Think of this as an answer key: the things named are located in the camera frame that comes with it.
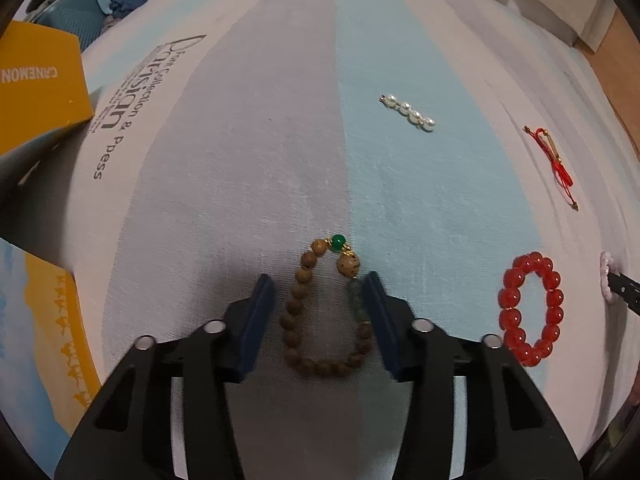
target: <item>red string bracelet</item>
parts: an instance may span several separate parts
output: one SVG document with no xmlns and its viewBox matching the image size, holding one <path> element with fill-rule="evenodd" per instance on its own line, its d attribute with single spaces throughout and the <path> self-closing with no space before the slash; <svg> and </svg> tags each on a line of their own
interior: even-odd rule
<svg viewBox="0 0 640 480">
<path fill-rule="evenodd" d="M 554 176 L 558 184 L 564 189 L 564 192 L 571 200 L 571 207 L 578 211 L 578 203 L 574 200 L 574 197 L 571 196 L 571 191 L 569 188 L 574 184 L 574 181 L 571 178 L 571 175 L 567 172 L 567 170 L 562 165 L 562 159 L 558 154 L 558 150 L 556 149 L 556 145 L 554 144 L 553 139 L 551 138 L 551 134 L 546 131 L 544 128 L 538 128 L 535 132 L 532 132 L 528 126 L 524 127 L 524 131 L 527 132 L 531 137 L 533 137 L 542 151 L 545 152 L 549 162 L 551 162 L 551 169 L 554 172 Z M 540 137 L 540 134 L 543 134 L 548 140 L 547 143 Z"/>
<path fill-rule="evenodd" d="M 553 343 L 560 337 L 558 324 L 564 318 L 564 311 L 560 307 L 564 300 L 560 285 L 560 274 L 554 269 L 551 258 L 542 256 L 537 251 L 518 256 L 513 261 L 513 268 L 504 273 L 502 282 L 504 289 L 498 293 L 498 304 L 501 307 L 498 323 L 504 332 L 504 344 L 516 356 L 523 366 L 536 366 L 539 362 L 551 355 Z M 535 272 L 542 278 L 542 285 L 546 289 L 546 325 L 542 329 L 540 339 L 533 347 L 527 343 L 527 334 L 520 328 L 522 314 L 516 308 L 520 303 L 520 287 L 525 277 L 530 272 Z"/>
</svg>

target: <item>brown wooden bead bracelet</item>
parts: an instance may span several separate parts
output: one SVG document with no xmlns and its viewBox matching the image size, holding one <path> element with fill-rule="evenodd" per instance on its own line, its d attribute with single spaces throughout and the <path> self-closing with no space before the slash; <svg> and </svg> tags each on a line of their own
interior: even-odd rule
<svg viewBox="0 0 640 480">
<path fill-rule="evenodd" d="M 313 278 L 311 269 L 316 266 L 318 258 L 324 256 L 329 249 L 340 253 L 337 261 L 338 272 L 349 278 L 347 293 L 349 304 L 358 322 L 356 328 L 356 348 L 344 361 L 322 359 L 314 361 L 302 356 L 299 347 L 302 341 L 298 331 L 298 316 L 304 310 L 302 300 L 308 295 L 308 284 Z M 280 325 L 284 329 L 284 361 L 297 370 L 303 377 L 318 375 L 319 377 L 346 377 L 354 368 L 362 366 L 365 356 L 373 348 L 369 317 L 362 306 L 362 284 L 358 280 L 360 259 L 346 243 L 343 235 L 331 238 L 318 238 L 310 245 L 310 250 L 300 257 L 300 268 L 296 271 L 296 284 L 291 289 L 292 298 L 287 303 L 287 313 L 280 317 Z"/>
</svg>

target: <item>light blue stripe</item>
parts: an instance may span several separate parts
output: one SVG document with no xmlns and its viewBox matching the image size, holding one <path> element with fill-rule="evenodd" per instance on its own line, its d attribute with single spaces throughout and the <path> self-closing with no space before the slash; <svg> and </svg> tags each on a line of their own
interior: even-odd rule
<svg viewBox="0 0 640 480">
<path fill-rule="evenodd" d="M 209 1 L 175 0 L 174 3 L 168 5 L 163 12 L 137 30 L 129 41 L 115 50 L 96 72 L 87 76 L 89 93 L 123 79 L 137 63 L 162 42 L 172 27 L 188 19 Z"/>
<path fill-rule="evenodd" d="M 451 335 L 479 340 L 497 332 L 504 270 L 514 257 L 541 246 L 513 167 L 403 0 L 336 1 L 351 241 L 364 270 L 377 270 L 390 294 L 407 299 L 418 316 Z M 433 116 L 436 130 L 425 134 L 387 110 L 378 102 L 384 92 Z M 538 280 L 527 281 L 521 308 L 535 341 L 544 324 L 544 294 Z M 530 373 L 542 386 L 545 365 Z M 363 376 L 360 398 L 361 478 L 389 478 L 398 446 L 386 436 L 397 435 L 399 444 L 408 389 Z M 403 409 L 394 405 L 402 403 Z M 456 423 L 456 475 L 462 471 L 463 419 L 464 413 Z"/>
</svg>

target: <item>red bead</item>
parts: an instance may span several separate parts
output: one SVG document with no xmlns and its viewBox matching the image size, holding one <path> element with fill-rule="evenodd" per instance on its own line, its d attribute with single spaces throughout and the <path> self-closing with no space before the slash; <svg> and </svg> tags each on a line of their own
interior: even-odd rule
<svg viewBox="0 0 640 480">
<path fill-rule="evenodd" d="M 524 277 L 525 277 L 525 274 L 522 269 L 520 269 L 519 267 L 513 267 L 513 269 L 509 269 L 507 270 L 507 272 L 504 273 L 502 282 L 504 283 L 504 286 L 506 286 L 507 288 L 509 287 L 518 288 L 519 286 L 522 286 L 522 284 L 524 283 Z"/>
<path fill-rule="evenodd" d="M 554 349 L 554 344 L 546 339 L 538 339 L 536 344 L 533 345 L 533 348 L 537 348 L 538 352 L 540 352 L 540 357 L 545 359 L 551 355 L 551 352 Z"/>
<path fill-rule="evenodd" d="M 542 261 L 540 261 L 540 268 L 536 271 L 536 274 L 542 278 L 552 270 L 554 270 L 553 261 L 551 261 L 551 258 L 545 257 L 542 258 Z"/>
<path fill-rule="evenodd" d="M 513 308 L 520 303 L 520 291 L 517 288 L 504 288 L 498 293 L 498 304 L 501 308 Z"/>
<path fill-rule="evenodd" d="M 520 259 L 516 258 L 516 260 L 518 261 L 518 265 L 514 265 L 514 267 L 521 268 L 525 274 L 529 274 L 533 270 L 533 262 L 531 261 L 531 258 L 529 258 L 528 254 L 521 256 Z"/>
<path fill-rule="evenodd" d="M 506 308 L 500 311 L 498 316 L 498 324 L 503 330 L 511 330 L 520 325 L 522 314 L 517 308 Z"/>
<path fill-rule="evenodd" d="M 542 263 L 542 254 L 538 251 L 533 251 L 529 253 L 529 259 L 531 260 L 532 270 L 539 270 Z"/>
<path fill-rule="evenodd" d="M 564 310 L 561 306 L 554 306 L 546 310 L 546 322 L 549 325 L 557 325 L 564 319 Z"/>
<path fill-rule="evenodd" d="M 545 287 L 546 290 L 558 288 L 558 285 L 560 285 L 560 274 L 558 272 L 552 270 L 542 277 L 542 286 Z"/>
<path fill-rule="evenodd" d="M 520 362 L 521 365 L 524 365 L 529 360 L 529 356 L 531 355 L 531 345 L 529 343 L 523 343 L 520 346 L 512 349 L 513 355 L 516 356 L 516 359 Z"/>
<path fill-rule="evenodd" d="M 527 361 L 525 362 L 525 366 L 538 366 L 541 360 L 542 355 L 540 355 L 540 350 L 538 350 L 537 348 L 532 348 L 529 352 L 529 356 L 527 357 Z"/>
<path fill-rule="evenodd" d="M 542 329 L 542 339 L 551 343 L 558 341 L 560 337 L 560 327 L 556 324 L 548 324 Z"/>
<path fill-rule="evenodd" d="M 555 288 L 554 290 L 550 290 L 546 293 L 546 306 L 549 308 L 553 306 L 560 306 L 564 301 L 564 292 L 559 288 Z"/>
<path fill-rule="evenodd" d="M 527 333 L 520 327 L 507 330 L 504 333 L 504 344 L 510 350 L 522 345 L 527 338 Z"/>
</svg>

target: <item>blue gripper pad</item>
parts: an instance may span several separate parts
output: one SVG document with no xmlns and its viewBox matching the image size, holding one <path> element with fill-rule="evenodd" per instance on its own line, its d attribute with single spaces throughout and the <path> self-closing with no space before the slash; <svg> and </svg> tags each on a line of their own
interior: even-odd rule
<svg viewBox="0 0 640 480">
<path fill-rule="evenodd" d="M 241 382 L 254 369 L 274 298 L 273 280 L 262 274 L 251 297 L 231 303 L 225 312 L 223 320 L 232 340 L 224 365 L 234 371 L 234 382 Z"/>
<path fill-rule="evenodd" d="M 415 319 L 411 307 L 405 300 L 388 296 L 376 272 L 364 279 L 362 299 L 386 370 L 396 381 L 412 380 L 422 360 L 420 349 L 408 338 Z"/>
</svg>

